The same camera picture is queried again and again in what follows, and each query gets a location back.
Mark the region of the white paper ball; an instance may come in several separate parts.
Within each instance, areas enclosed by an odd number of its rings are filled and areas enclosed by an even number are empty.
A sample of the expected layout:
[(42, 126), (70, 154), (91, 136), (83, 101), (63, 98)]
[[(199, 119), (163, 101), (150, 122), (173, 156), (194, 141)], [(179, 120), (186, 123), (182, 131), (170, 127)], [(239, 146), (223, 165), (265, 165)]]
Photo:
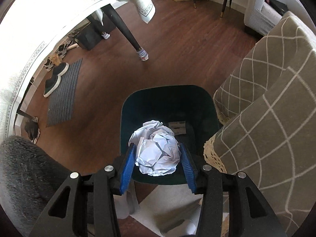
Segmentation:
[(173, 174), (181, 160), (179, 144), (174, 132), (162, 122), (143, 123), (129, 139), (135, 144), (135, 165), (142, 174), (160, 177)]

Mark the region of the dark green trash bin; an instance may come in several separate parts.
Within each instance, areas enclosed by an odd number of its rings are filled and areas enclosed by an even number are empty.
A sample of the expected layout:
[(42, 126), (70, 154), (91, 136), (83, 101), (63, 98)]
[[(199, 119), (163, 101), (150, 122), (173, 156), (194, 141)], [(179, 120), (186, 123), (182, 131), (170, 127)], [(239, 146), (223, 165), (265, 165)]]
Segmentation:
[(164, 126), (185, 122), (186, 133), (177, 135), (176, 139), (191, 155), (196, 168), (205, 164), (205, 142), (221, 128), (213, 99), (203, 88), (181, 85), (143, 89), (131, 94), (123, 104), (121, 153), (126, 153), (133, 132), (151, 120), (160, 121)]

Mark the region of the dark fuzzy grey slipper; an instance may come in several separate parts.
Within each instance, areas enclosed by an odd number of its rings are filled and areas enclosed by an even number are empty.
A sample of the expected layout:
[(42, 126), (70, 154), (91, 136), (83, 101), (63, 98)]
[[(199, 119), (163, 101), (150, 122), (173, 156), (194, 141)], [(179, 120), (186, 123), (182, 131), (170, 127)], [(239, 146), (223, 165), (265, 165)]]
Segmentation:
[(70, 170), (39, 146), (12, 135), (1, 143), (1, 206), (22, 236), (29, 236)]

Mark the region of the grey striped floor mat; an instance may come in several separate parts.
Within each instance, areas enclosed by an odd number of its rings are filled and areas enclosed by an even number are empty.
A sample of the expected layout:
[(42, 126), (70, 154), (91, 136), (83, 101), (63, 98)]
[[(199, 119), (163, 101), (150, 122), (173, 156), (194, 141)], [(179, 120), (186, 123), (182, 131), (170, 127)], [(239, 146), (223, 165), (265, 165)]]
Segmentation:
[(75, 89), (83, 59), (72, 63), (61, 76), (57, 89), (49, 96), (47, 127), (66, 122), (72, 118)]

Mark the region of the grey checked tablecloth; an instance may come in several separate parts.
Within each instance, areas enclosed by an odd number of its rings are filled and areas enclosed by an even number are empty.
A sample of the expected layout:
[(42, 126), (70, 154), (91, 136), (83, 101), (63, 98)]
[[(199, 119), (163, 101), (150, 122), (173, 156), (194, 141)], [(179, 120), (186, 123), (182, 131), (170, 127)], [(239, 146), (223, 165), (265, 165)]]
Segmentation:
[(315, 204), (315, 34), (292, 12), (215, 91), (222, 127), (204, 145), (220, 172), (245, 172), (288, 236)]

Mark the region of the black white-soled shoe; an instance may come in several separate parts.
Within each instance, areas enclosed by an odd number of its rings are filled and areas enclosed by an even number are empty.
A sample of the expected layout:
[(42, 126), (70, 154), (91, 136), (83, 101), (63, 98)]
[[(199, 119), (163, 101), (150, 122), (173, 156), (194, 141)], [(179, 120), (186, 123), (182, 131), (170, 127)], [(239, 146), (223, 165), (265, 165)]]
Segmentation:
[(56, 75), (56, 76), (64, 75), (68, 71), (69, 66), (70, 66), (69, 63), (66, 63), (66, 62), (60, 63), (59, 66), (56, 66), (53, 68), (53, 75)]
[(61, 76), (52, 75), (52, 77), (45, 82), (45, 90), (43, 96), (45, 98), (49, 97), (59, 86), (61, 82)]

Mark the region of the black table leg with sock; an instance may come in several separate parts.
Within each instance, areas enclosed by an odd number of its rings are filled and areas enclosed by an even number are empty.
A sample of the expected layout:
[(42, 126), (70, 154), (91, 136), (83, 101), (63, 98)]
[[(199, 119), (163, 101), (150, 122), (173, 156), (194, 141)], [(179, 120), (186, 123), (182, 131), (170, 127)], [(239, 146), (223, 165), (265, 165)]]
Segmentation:
[(117, 13), (117, 11), (113, 8), (111, 4), (107, 4), (101, 8), (102, 12), (111, 20), (111, 22), (120, 30), (120, 32), (125, 36), (125, 38), (130, 42), (141, 61), (147, 61), (149, 59), (149, 55), (144, 48), (142, 48), (123, 19)]

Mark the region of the white patterned tablecloth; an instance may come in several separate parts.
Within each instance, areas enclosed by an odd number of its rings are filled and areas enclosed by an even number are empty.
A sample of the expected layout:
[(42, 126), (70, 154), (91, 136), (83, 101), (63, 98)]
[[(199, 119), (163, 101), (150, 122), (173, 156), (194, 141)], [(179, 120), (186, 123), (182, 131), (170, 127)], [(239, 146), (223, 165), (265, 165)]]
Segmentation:
[[(15, 0), (1, 21), (1, 139), (13, 133), (17, 107), (31, 77), (57, 43), (83, 19), (120, 0)], [(141, 19), (151, 0), (134, 0)]]

